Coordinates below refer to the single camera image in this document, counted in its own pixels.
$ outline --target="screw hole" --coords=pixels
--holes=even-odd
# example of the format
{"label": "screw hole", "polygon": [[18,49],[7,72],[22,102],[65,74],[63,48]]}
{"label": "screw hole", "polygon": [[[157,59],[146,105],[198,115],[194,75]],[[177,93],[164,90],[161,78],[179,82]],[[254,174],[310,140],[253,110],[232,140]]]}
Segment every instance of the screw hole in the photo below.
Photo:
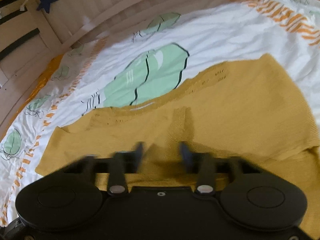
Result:
{"label": "screw hole", "polygon": [[166,194],[165,194],[165,192],[158,192],[157,195],[158,195],[159,197],[164,197]]}
{"label": "screw hole", "polygon": [[32,236],[25,236],[24,240],[35,240]]}

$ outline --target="orange stripe pattern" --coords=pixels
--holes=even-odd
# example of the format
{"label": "orange stripe pattern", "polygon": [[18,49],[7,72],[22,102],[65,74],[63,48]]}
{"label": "orange stripe pattern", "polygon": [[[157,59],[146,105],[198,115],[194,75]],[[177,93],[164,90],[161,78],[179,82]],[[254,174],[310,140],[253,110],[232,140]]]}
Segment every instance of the orange stripe pattern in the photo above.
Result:
{"label": "orange stripe pattern", "polygon": [[[58,104],[60,102],[62,102],[63,100],[65,100],[66,98],[68,98],[72,92],[75,90],[75,88],[77,87],[77,85],[80,83],[80,80],[82,78],[82,76],[84,76],[84,74],[88,71],[88,69],[91,67],[92,63],[95,61],[95,59],[97,58],[98,54],[102,51],[102,49],[105,47],[106,45],[106,42],[107,42],[107,37],[106,38],[103,38],[103,39],[100,39],[95,47],[93,48],[92,52],[91,52],[91,55],[90,57],[85,61],[84,63],[84,67],[82,68],[81,72],[79,73],[79,75],[76,77],[75,81],[73,81],[73,83],[70,85],[70,87],[68,88],[68,93],[60,96],[60,101],[57,101],[54,105],[51,106],[51,111],[56,111],[58,110]],[[46,118],[52,118],[53,116],[55,115],[55,113],[53,112],[50,112],[46,115]],[[48,119],[47,120],[44,120],[43,122],[43,130],[41,132],[44,132],[44,129],[49,126],[51,123],[48,122]],[[41,135],[38,135],[36,137],[36,143],[34,145],[34,147],[32,149],[29,149],[29,151],[27,151],[25,153],[26,156],[30,157],[30,158],[33,158],[34,154],[31,153],[31,152],[34,152],[36,147],[39,146],[39,142],[38,140],[41,138]],[[30,160],[28,159],[23,159],[22,160],[22,163],[24,163],[25,165],[29,165],[30,164]],[[18,171],[21,171],[21,172],[26,172],[26,169],[23,168],[23,167],[20,167],[18,169]],[[11,194],[13,193],[13,191],[15,190],[15,187],[20,187],[20,182],[19,182],[19,179],[22,179],[23,178],[23,175],[18,172],[16,173],[16,180],[14,181],[13,183],[13,186],[12,186],[12,190],[10,192],[10,196]],[[9,199],[7,200],[7,202],[4,204],[4,208],[7,209],[8,207],[8,204],[10,203]],[[2,222],[2,224],[4,226],[6,226],[8,224],[8,218],[7,218],[7,213],[3,213],[3,217],[0,218],[0,221]]]}
{"label": "orange stripe pattern", "polygon": [[310,46],[320,43],[320,33],[314,26],[307,24],[308,19],[300,13],[295,13],[288,7],[272,0],[228,0],[231,2],[243,2],[249,7],[255,8],[260,14],[271,18],[283,27],[286,32],[298,33],[306,41],[311,41]]}

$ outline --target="metal screw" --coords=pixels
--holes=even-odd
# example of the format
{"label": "metal screw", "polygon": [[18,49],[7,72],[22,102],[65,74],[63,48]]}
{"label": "metal screw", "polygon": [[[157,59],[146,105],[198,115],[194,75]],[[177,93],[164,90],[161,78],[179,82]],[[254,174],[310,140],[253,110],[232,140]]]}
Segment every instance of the metal screw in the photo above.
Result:
{"label": "metal screw", "polygon": [[32,236],[25,236],[24,240],[35,240]]}
{"label": "metal screw", "polygon": [[121,194],[125,192],[125,187],[121,185],[114,185],[114,186],[111,186],[109,190],[113,194]]}
{"label": "metal screw", "polygon": [[197,190],[201,194],[208,194],[208,193],[211,193],[213,191],[213,187],[211,187],[209,185],[200,185],[199,187],[197,187]]}

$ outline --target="bed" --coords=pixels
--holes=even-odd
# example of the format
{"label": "bed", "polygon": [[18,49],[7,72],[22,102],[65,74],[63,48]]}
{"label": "bed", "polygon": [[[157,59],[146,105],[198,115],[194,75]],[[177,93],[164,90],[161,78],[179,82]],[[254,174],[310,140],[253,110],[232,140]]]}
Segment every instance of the bed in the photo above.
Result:
{"label": "bed", "polygon": [[[243,0],[243,11],[236,7],[239,0],[59,0],[52,4],[50,14],[37,12],[38,0],[29,0],[25,12],[12,15],[23,1],[7,0],[0,10],[6,13],[4,18],[11,14],[3,24],[0,22],[0,32],[8,36],[0,42],[0,50],[7,51],[3,57],[0,54],[0,132],[4,133],[0,153],[2,226],[17,217],[14,203],[20,190],[41,178],[35,170],[56,127],[71,125],[95,108],[139,105],[175,89],[209,65],[271,54],[303,93],[319,128],[317,0],[273,0],[271,7]],[[284,23],[282,20],[287,18],[282,16],[277,21],[274,13],[280,4],[296,13],[296,22]],[[214,46],[203,41],[203,30],[196,29],[200,25],[197,18],[203,19],[203,29],[206,24],[213,24],[210,28],[219,30],[219,35],[210,31],[206,34],[215,40]],[[236,21],[242,23],[240,31]],[[175,33],[175,28],[190,34],[184,37],[185,34]],[[273,32],[261,38],[264,28],[273,28]],[[172,32],[175,40],[160,36],[162,30]],[[163,48],[162,56],[156,57],[161,65],[167,57],[165,51],[183,55],[176,84],[142,101],[137,97],[121,101],[116,97],[106,102],[110,98],[102,92],[106,85],[116,80],[132,61],[137,63],[135,57],[149,47]],[[133,73],[122,78],[130,85],[135,82]]]}

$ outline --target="orange fabric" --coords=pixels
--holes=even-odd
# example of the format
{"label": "orange fabric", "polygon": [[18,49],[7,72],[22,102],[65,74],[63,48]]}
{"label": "orange fabric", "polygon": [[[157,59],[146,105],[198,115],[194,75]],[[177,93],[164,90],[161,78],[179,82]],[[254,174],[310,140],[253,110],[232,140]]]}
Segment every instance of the orange fabric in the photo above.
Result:
{"label": "orange fabric", "polygon": [[48,66],[47,66],[47,69],[38,78],[38,85],[31,92],[29,98],[24,102],[24,104],[22,106],[20,106],[19,110],[11,118],[7,129],[5,130],[5,132],[2,134],[2,136],[0,138],[1,140],[7,134],[7,131],[9,129],[9,127],[11,126],[13,121],[17,118],[18,114],[26,107],[27,104],[29,104],[36,97],[36,95],[39,93],[39,91],[47,84],[47,82],[51,78],[52,74],[59,68],[59,65],[60,65],[60,62],[62,60],[62,57],[63,57],[63,55],[59,55],[59,56],[53,58],[49,62]]}

